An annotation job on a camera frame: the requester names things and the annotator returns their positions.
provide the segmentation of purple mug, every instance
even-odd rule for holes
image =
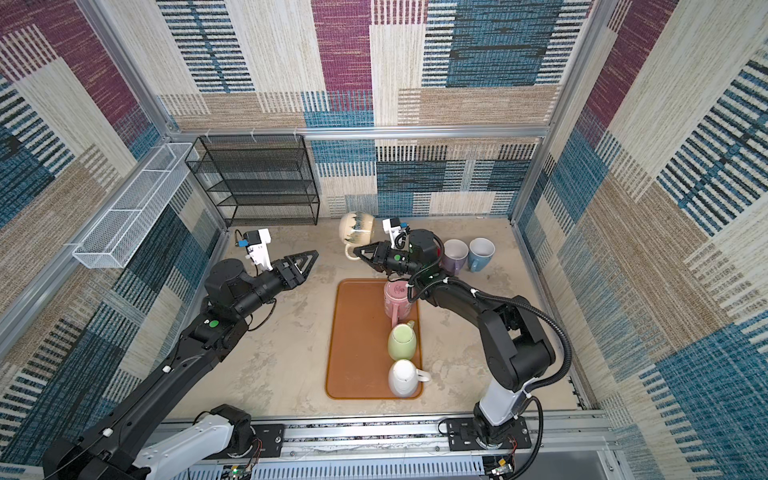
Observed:
[[[458,272],[467,263],[469,247],[466,243],[456,239],[447,240],[443,246],[445,247],[445,255],[442,258],[442,267],[451,275],[458,275]]]

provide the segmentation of wire basket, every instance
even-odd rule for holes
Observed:
[[[165,144],[73,252],[87,268],[125,268],[188,175],[191,143]]]
[[[187,166],[231,226],[317,225],[319,196],[300,135],[199,137]]]

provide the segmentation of green mug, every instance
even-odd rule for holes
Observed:
[[[408,323],[400,323],[392,329],[386,349],[393,360],[410,360],[416,354],[416,333],[413,320]]]

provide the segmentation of beige table surface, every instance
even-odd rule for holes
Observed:
[[[540,306],[530,276],[507,220],[474,217],[430,217],[408,220],[411,228],[435,232],[467,244],[486,237],[496,254],[482,272],[466,267],[459,274],[465,282],[503,296],[522,295]],[[374,240],[384,240],[380,220]],[[248,227],[239,227],[241,232]],[[333,400],[325,391],[326,366],[336,302],[336,288],[345,278],[383,278],[362,261],[347,260],[339,240],[338,220],[320,219],[316,226],[272,227],[269,245],[272,260],[289,253],[318,250],[310,278],[297,289],[278,297],[272,318],[247,333],[233,352],[208,373],[179,402],[170,418],[191,418],[222,403],[251,415],[354,415],[417,412],[468,412],[485,393],[491,378],[485,366],[478,330],[448,310],[419,300],[424,369],[432,374],[424,393],[413,400]],[[245,249],[232,240],[227,258],[243,260],[248,273],[255,267],[244,258]],[[257,310],[260,322],[269,306]],[[553,345],[559,344],[549,328]],[[548,374],[557,370],[559,359]],[[545,409],[576,409],[571,384],[564,379],[536,391]]]

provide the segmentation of black wire rack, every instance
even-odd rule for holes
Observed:
[[[317,225],[320,201],[301,135],[199,137],[187,166],[228,227]]]

